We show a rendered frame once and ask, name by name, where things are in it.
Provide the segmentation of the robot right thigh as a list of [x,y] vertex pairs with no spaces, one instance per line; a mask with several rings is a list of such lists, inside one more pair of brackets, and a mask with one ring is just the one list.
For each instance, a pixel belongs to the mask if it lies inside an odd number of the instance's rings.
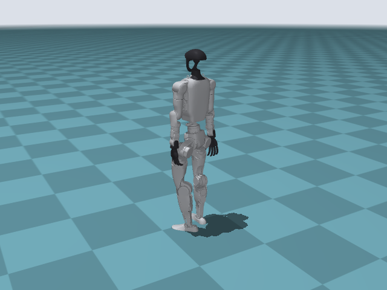
[[206,149],[211,144],[211,138],[205,136],[206,142],[199,149],[193,150],[192,153],[192,168],[193,168],[193,183],[196,187],[204,187],[206,178],[203,175],[204,163],[206,159]]

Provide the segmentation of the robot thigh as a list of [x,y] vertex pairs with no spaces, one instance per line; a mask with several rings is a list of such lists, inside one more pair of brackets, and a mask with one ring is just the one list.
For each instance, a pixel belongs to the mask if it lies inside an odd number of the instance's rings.
[[174,163],[174,159],[171,162],[172,164],[172,177],[175,183],[175,186],[177,190],[182,186],[185,185],[186,187],[189,188],[190,193],[192,192],[192,184],[190,182],[184,181],[184,176],[186,174],[186,169],[187,169],[187,158],[189,158],[194,149],[194,143],[193,141],[187,139],[184,142],[179,143],[179,148],[177,149],[178,152],[178,160],[180,164],[183,164],[183,166],[178,166]]
[[206,178],[203,175],[204,163],[206,159],[206,149],[211,144],[211,138],[205,136],[206,142],[199,149],[193,150],[192,153],[192,168],[193,168],[193,183],[196,187],[204,187]]

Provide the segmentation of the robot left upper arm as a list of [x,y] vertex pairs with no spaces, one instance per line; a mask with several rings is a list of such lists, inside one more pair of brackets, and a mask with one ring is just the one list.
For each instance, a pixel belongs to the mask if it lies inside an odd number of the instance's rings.
[[182,117],[182,109],[183,109],[183,98],[184,93],[187,91],[187,84],[188,82],[183,80],[179,82],[175,82],[172,85],[172,92],[173,92],[173,106],[174,106],[174,112],[177,115],[177,120],[179,120]]

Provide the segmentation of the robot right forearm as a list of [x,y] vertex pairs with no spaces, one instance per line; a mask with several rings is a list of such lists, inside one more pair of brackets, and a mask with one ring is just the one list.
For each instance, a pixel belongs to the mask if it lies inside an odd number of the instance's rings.
[[213,130],[215,130],[214,129],[215,125],[214,125],[214,120],[213,120],[214,117],[215,117],[214,110],[211,113],[206,114],[206,117],[205,117],[205,119],[206,119],[206,126],[205,127],[207,130],[208,136],[213,136]]

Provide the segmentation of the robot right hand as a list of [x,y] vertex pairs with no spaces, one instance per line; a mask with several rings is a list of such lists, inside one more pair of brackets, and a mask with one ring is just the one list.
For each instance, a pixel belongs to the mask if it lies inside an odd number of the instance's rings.
[[[208,135],[207,135],[208,136]],[[208,136],[211,138],[211,144],[209,146],[209,152],[207,154],[207,156],[210,154],[210,150],[211,150],[211,155],[210,156],[214,156],[215,154],[217,155],[218,154],[218,143],[215,139],[216,135],[215,135],[215,130],[213,130],[213,136]],[[214,152],[213,152],[214,150]]]

